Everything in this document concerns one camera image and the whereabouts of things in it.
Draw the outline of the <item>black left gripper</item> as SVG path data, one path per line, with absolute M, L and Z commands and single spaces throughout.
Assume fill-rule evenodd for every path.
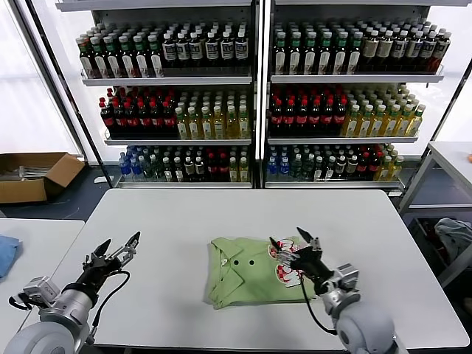
M 122 263 L 129 263 L 136 254 L 141 232 L 131 236 L 124 246 L 105 256 L 111 239 L 101 243 L 92 253 L 87 254 L 83 262 L 83 273 L 76 280 L 78 289 L 85 294 L 96 296 L 106 278 L 122 267 Z

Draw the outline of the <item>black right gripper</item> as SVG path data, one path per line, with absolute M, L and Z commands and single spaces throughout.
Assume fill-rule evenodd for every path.
M 308 231 L 297 227 L 299 235 L 305 242 L 305 246 L 297 251 L 290 252 L 282 249 L 272 237 L 269 238 L 275 249 L 276 258 L 284 266 L 291 266 L 294 270 L 300 270 L 314 286 L 315 294 L 325 294 L 328 286 L 325 284 L 334 275 L 322 261 L 322 248 L 319 239 L 313 237 Z

